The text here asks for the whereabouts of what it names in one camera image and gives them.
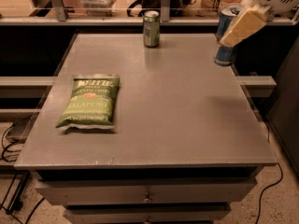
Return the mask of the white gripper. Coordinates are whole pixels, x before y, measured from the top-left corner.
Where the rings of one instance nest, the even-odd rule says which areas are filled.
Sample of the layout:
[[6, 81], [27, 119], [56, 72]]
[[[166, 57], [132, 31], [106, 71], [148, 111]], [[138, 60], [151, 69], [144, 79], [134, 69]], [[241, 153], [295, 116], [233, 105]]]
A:
[[264, 28], [271, 8], [275, 14], [288, 12], [299, 5], [299, 0], [242, 0], [241, 4], [246, 8], [232, 19], [221, 38], [225, 47], [234, 47]]

